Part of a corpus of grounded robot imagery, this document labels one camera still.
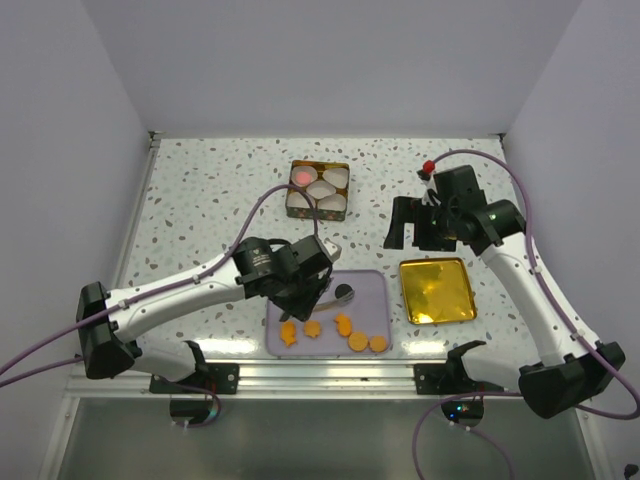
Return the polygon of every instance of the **terrazzo table surface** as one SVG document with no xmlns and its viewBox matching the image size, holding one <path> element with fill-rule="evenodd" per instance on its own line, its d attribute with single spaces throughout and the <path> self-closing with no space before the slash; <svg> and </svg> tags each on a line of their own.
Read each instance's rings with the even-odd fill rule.
<svg viewBox="0 0 640 480">
<path fill-rule="evenodd" d="M 460 245 L 455 254 L 439 254 L 420 252 L 409 241 L 402 251 L 382 249 L 393 197 L 422 196 L 416 170 L 425 159 L 458 148 L 475 148 L 504 158 L 497 139 L 163 139 L 127 259 L 124 284 L 151 282 L 225 251 L 258 196 L 287 182 L 292 160 L 347 162 L 351 167 L 347 219 L 323 222 L 320 237 L 343 248 L 335 268 L 376 269 L 387 280 L 393 344 L 377 358 L 442 359 L 452 347 L 479 339 L 512 356 L 514 362 L 530 361 L 535 358 L 535 347 L 526 325 L 495 275 L 468 247 Z M 474 166 L 489 202 L 515 201 L 506 172 L 479 157 L 448 158 L 440 168 L 462 164 Z M 248 231 L 252 236 L 291 241 L 310 233 L 311 221 L 286 216 L 284 192 L 264 204 Z M 478 308 L 475 320 L 424 326 L 408 322 L 398 265 L 427 253 L 464 259 Z M 273 359 L 265 349 L 265 306 L 262 298 L 216 305 L 168 322 L 149 335 L 195 340 L 211 360 Z"/>
</svg>

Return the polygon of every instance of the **yellow metallic plate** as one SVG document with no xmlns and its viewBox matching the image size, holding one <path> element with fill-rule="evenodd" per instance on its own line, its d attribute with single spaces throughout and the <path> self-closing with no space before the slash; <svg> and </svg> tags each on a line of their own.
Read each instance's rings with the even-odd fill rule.
<svg viewBox="0 0 640 480">
<path fill-rule="evenodd" d="M 460 258 L 407 260 L 400 264 L 400 278 L 411 323 L 465 322 L 478 314 Z"/>
</svg>

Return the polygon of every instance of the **white wall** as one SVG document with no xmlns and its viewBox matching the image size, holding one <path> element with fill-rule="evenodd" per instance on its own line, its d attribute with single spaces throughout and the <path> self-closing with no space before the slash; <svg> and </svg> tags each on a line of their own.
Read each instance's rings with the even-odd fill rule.
<svg viewBox="0 0 640 480">
<path fill-rule="evenodd" d="M 537 238 L 576 309 L 627 354 L 640 387 L 640 2 L 584 0 L 506 137 Z M 612 385 L 600 399 L 630 411 Z M 602 420 L 617 477 L 640 463 L 640 421 Z"/>
<path fill-rule="evenodd" d="M 0 363 L 108 282 L 145 129 L 79 0 L 0 2 Z M 26 367 L 70 358 L 77 335 Z M 68 371 L 0 390 L 0 477 L 38 474 Z"/>
<path fill-rule="evenodd" d="M 150 129 L 506 132 L 580 0 L 84 0 Z"/>
</svg>

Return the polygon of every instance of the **lavender plastic tray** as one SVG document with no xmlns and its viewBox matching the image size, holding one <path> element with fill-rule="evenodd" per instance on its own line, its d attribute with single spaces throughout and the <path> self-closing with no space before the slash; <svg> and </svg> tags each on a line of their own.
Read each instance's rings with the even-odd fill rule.
<svg viewBox="0 0 640 480">
<path fill-rule="evenodd" d="M 310 338 L 304 334 L 304 324 L 296 323 L 296 340 L 290 347 L 286 347 L 280 339 L 280 316 L 282 310 L 267 302 L 267 351 L 271 355 L 284 356 L 335 356 L 335 355 L 375 355 L 369 348 L 363 352 L 354 352 L 347 345 L 347 339 L 338 335 L 336 323 L 333 319 L 338 313 L 351 317 L 353 331 L 364 332 L 369 338 L 381 335 L 391 346 L 391 325 L 387 283 L 384 276 L 377 270 L 337 270 L 333 272 L 331 286 L 320 298 L 320 302 L 335 299 L 335 289 L 341 283 L 351 285 L 355 291 L 354 299 L 342 307 L 336 307 L 323 312 L 314 313 L 311 320 L 317 320 L 322 325 L 322 333 L 317 338 Z"/>
</svg>

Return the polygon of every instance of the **orange food piece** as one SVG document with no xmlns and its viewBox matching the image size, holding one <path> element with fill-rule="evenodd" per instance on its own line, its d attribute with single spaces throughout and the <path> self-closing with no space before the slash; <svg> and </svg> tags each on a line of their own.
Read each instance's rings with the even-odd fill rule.
<svg viewBox="0 0 640 480">
<path fill-rule="evenodd" d="M 387 339 L 379 335 L 371 337 L 369 348 L 376 353 L 384 352 L 387 349 Z"/>
<path fill-rule="evenodd" d="M 333 321 L 337 323 L 338 333 L 341 336 L 348 337 L 351 335 L 351 318 L 344 313 L 340 313 Z"/>
<path fill-rule="evenodd" d="M 296 343 L 296 325 L 291 320 L 284 322 L 280 327 L 280 338 L 288 347 Z"/>
<path fill-rule="evenodd" d="M 362 352 L 367 348 L 367 345 L 369 345 L 369 339 L 362 332 L 353 332 L 349 336 L 349 341 L 347 343 L 349 344 L 349 348 L 354 352 Z"/>
<path fill-rule="evenodd" d="M 316 338 L 322 333 L 322 325 L 316 320 L 308 320 L 304 324 L 304 334 L 307 337 Z"/>
</svg>

